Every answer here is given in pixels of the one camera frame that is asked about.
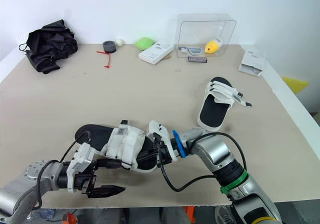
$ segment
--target tape roll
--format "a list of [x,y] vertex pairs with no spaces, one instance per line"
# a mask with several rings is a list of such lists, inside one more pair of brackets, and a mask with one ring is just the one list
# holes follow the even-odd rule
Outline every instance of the tape roll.
[[102,43],[102,46],[103,46],[103,50],[106,53],[114,53],[117,50],[116,43],[112,40],[105,41],[104,43]]

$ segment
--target green ring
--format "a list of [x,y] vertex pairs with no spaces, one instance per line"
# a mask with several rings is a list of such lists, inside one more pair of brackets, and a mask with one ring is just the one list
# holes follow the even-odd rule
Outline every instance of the green ring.
[[227,192],[229,192],[232,188],[237,187],[239,184],[241,184],[247,177],[248,173],[246,172],[246,170],[243,170],[241,176],[239,176],[239,178],[237,180],[234,180],[233,182],[231,182],[230,184],[226,185],[226,186],[222,186],[220,187],[220,192],[222,194],[226,194]]

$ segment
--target floor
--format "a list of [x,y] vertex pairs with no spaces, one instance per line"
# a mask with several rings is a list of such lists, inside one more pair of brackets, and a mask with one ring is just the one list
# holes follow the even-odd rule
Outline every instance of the floor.
[[[276,203],[285,224],[319,224],[320,199]],[[197,206],[193,217],[196,224],[216,224],[214,206]],[[109,208],[109,209],[59,209],[48,221],[34,213],[23,224],[62,223],[61,216],[74,212],[79,224],[190,224],[181,207]]]

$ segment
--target clear plastic box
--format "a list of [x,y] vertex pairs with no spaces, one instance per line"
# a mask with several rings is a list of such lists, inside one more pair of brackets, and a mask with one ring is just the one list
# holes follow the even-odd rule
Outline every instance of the clear plastic box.
[[[178,15],[176,26],[177,57],[222,56],[229,44],[236,23],[237,22],[226,13]],[[216,38],[222,41],[222,46],[215,53],[205,53],[206,44]],[[186,47],[201,48],[202,53],[197,53],[199,49],[192,50],[192,54],[190,52],[185,53],[183,51],[186,51]]]

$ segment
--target orange object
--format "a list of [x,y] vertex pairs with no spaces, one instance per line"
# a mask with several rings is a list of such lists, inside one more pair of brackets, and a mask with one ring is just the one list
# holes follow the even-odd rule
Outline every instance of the orange object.
[[189,218],[191,223],[195,223],[196,219],[194,218],[194,211],[195,207],[194,206],[184,206],[183,207],[187,217]]
[[62,216],[62,224],[77,224],[77,217],[70,212]]

